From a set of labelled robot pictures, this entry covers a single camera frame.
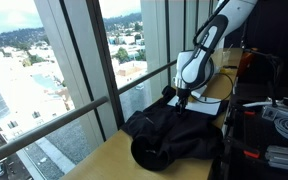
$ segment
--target city view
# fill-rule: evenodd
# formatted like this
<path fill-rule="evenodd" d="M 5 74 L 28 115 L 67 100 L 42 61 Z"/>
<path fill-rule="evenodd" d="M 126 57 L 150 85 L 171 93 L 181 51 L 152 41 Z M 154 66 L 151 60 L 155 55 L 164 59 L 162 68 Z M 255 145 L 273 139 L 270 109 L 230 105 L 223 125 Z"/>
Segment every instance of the city view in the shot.
<path fill-rule="evenodd" d="M 0 25 L 0 146 L 75 109 L 60 59 L 37 20 L 34 1 L 18 2 L 26 7 L 0 6 L 0 22 L 5 22 L 4 27 Z M 148 71 L 140 4 L 136 0 L 120 11 L 112 11 L 113 1 L 100 3 L 111 64 L 120 88 Z M 148 81 L 121 94 L 125 120 L 135 110 L 148 106 L 148 97 Z M 77 119 L 2 159 L 0 179 L 59 179 L 90 153 Z"/>

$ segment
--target desk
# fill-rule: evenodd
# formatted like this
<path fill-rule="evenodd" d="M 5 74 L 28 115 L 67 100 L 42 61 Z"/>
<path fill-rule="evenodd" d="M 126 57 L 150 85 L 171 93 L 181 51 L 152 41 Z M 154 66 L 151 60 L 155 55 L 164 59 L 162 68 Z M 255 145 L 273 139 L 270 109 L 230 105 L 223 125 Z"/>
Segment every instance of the desk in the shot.
<path fill-rule="evenodd" d="M 222 51 L 213 54 L 215 64 L 221 61 Z M 231 49 L 229 65 L 238 66 L 241 49 Z M 236 71 L 229 76 L 235 80 Z M 225 76 L 215 76 L 209 83 L 204 95 L 222 99 L 231 90 L 230 81 Z M 217 127 L 223 125 L 225 114 L 214 121 Z M 131 154 L 132 138 L 122 130 L 118 131 L 99 148 L 92 152 L 62 179 L 207 179 L 212 160 L 180 159 L 160 172 L 148 171 L 138 165 Z"/>

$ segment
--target table surface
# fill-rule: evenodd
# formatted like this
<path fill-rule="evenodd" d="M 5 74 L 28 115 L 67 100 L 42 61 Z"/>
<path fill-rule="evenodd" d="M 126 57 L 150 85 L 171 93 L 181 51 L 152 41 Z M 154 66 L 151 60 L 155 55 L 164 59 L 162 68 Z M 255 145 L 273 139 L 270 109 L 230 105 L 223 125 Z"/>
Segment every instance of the table surface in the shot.
<path fill-rule="evenodd" d="M 215 51 L 212 55 L 214 64 L 221 64 L 222 52 Z M 238 66 L 242 49 L 232 48 L 228 64 Z M 229 71 L 229 76 L 235 80 L 237 70 Z M 217 75 L 208 83 L 204 96 L 223 99 L 231 91 L 231 83 L 225 76 Z M 221 114 L 215 126 L 222 127 L 225 113 Z M 132 138 L 119 130 L 105 143 L 76 165 L 62 179 L 207 179 L 212 160 L 179 159 L 160 172 L 148 171 L 139 166 L 131 154 Z"/>

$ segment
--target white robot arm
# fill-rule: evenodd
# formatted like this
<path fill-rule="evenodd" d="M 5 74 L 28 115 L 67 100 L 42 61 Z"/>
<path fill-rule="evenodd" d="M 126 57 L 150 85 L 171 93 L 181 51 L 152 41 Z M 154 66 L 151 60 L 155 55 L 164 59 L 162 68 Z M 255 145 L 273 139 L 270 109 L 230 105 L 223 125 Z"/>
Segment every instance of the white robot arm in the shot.
<path fill-rule="evenodd" d="M 210 19 L 197 32 L 202 35 L 193 51 L 181 52 L 177 58 L 175 86 L 179 100 L 176 111 L 181 114 L 191 91 L 204 86 L 214 73 L 211 54 L 218 42 L 240 27 L 253 10 L 257 0 L 220 0 Z"/>

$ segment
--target black fabric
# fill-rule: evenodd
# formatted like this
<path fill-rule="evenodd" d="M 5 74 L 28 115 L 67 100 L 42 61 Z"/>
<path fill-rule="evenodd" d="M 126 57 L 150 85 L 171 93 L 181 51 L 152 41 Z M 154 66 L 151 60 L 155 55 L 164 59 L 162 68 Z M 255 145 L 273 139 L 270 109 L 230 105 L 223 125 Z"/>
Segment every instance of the black fabric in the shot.
<path fill-rule="evenodd" d="M 143 112 L 136 111 L 121 128 L 133 138 L 135 161 L 143 168 L 159 171 L 176 159 L 212 159 L 221 154 L 222 131 L 211 123 L 217 115 L 185 110 L 179 116 L 174 107 L 166 105 L 175 90 L 165 89 L 163 98 Z M 222 102 L 218 113 L 227 104 Z"/>

